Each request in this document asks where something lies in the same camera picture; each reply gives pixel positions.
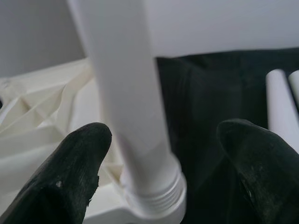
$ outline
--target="white tube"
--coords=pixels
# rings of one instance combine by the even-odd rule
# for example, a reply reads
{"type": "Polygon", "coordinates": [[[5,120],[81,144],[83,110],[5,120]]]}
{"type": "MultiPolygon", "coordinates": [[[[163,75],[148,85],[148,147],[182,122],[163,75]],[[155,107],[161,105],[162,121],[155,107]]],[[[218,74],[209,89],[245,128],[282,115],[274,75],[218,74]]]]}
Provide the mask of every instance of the white tube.
{"type": "Polygon", "coordinates": [[[273,70],[266,77],[269,130],[299,153],[299,118],[285,73],[273,70]]]}
{"type": "Polygon", "coordinates": [[[143,1],[69,0],[69,5],[121,149],[127,198],[142,214],[164,213],[185,181],[170,151],[143,1]]]}

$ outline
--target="white rod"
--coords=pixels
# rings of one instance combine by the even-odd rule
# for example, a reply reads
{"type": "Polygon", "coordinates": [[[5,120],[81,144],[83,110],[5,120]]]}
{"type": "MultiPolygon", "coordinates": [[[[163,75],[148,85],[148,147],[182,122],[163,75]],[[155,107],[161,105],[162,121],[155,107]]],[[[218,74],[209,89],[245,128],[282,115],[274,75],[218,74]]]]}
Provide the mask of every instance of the white rod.
{"type": "Polygon", "coordinates": [[[143,211],[165,209],[177,200],[177,193],[168,194],[181,188],[182,178],[170,151],[143,1],[69,0],[69,5],[120,145],[125,191],[143,211]]]}
{"type": "Polygon", "coordinates": [[[299,153],[299,118],[285,73],[273,70],[266,77],[269,130],[299,153]]]}

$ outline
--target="white cylinder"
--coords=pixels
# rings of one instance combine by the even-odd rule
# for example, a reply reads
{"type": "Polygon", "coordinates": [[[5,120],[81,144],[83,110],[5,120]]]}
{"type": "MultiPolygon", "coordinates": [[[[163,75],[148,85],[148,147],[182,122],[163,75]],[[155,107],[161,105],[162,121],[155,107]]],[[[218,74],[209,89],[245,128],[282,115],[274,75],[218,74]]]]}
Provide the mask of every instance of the white cylinder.
{"type": "Polygon", "coordinates": [[[299,118],[285,73],[282,70],[269,72],[266,86],[269,130],[299,153],[299,118]]]}
{"type": "Polygon", "coordinates": [[[185,187],[170,151],[141,0],[69,0],[93,65],[130,203],[146,214],[176,203],[185,187]]]}

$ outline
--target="white plastic pipe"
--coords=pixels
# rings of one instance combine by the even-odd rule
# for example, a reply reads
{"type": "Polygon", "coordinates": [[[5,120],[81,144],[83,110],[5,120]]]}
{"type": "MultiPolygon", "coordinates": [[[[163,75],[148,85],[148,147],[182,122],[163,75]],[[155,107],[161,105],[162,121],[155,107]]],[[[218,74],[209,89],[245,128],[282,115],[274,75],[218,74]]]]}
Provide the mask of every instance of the white plastic pipe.
{"type": "Polygon", "coordinates": [[[69,0],[94,68],[113,138],[125,163],[121,180],[140,216],[185,212],[185,180],[170,151],[142,0],[69,0]]]}
{"type": "Polygon", "coordinates": [[[266,77],[269,130],[299,153],[299,118],[285,73],[273,70],[266,77]]]}

